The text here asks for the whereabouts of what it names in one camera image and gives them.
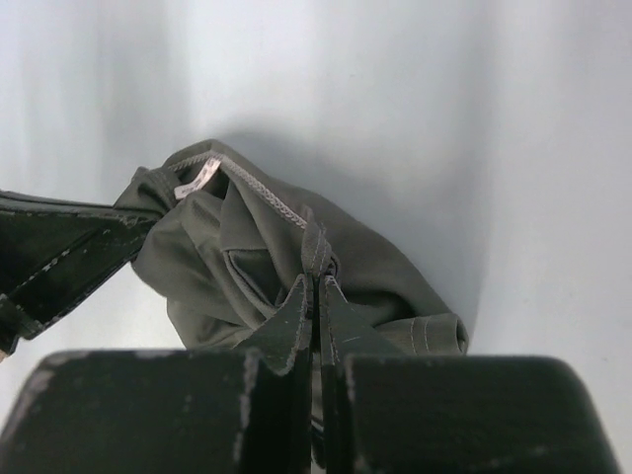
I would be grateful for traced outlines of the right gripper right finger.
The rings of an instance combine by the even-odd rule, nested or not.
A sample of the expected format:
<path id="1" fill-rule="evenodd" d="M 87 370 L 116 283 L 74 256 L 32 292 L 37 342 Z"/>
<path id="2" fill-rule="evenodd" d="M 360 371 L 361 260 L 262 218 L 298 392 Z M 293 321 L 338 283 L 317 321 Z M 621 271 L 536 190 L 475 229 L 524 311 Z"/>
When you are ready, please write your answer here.
<path id="1" fill-rule="evenodd" d="M 542 356 L 404 355 L 323 278 L 329 473 L 616 473 L 585 384 Z"/>

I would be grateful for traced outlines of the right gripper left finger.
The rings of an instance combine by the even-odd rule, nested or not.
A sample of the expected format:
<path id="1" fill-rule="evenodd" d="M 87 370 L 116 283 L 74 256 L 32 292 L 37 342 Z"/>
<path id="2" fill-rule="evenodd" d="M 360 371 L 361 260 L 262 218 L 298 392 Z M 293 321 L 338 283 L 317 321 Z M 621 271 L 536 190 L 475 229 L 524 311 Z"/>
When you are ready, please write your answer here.
<path id="1" fill-rule="evenodd" d="M 44 358 L 1 434 L 5 473 L 306 473 L 311 284 L 238 347 Z"/>

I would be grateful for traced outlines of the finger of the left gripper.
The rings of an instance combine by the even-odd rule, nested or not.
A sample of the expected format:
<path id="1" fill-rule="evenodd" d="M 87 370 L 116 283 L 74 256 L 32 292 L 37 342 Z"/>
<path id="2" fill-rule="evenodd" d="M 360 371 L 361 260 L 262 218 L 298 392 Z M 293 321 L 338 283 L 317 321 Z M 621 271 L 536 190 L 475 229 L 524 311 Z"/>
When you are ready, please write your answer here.
<path id="1" fill-rule="evenodd" d="M 3 219 L 1 339 L 31 340 L 139 251 L 147 219 Z"/>
<path id="2" fill-rule="evenodd" d="M 150 228 L 157 212 L 1 192 L 1 230 L 44 232 L 52 230 L 115 230 Z"/>

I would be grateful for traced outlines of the grey t shirt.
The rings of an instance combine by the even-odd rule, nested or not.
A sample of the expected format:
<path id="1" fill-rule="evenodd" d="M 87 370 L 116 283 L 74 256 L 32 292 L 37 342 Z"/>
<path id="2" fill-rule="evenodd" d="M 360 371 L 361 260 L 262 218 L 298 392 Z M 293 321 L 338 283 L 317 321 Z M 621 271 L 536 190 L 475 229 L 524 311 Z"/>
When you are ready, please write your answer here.
<path id="1" fill-rule="evenodd" d="M 158 214 L 132 267 L 167 301 L 184 346 L 232 348 L 274 317 L 302 275 L 335 278 L 367 323 L 410 355 L 462 355 L 468 336 L 390 241 L 318 194 L 214 140 L 136 171 L 121 209 Z"/>

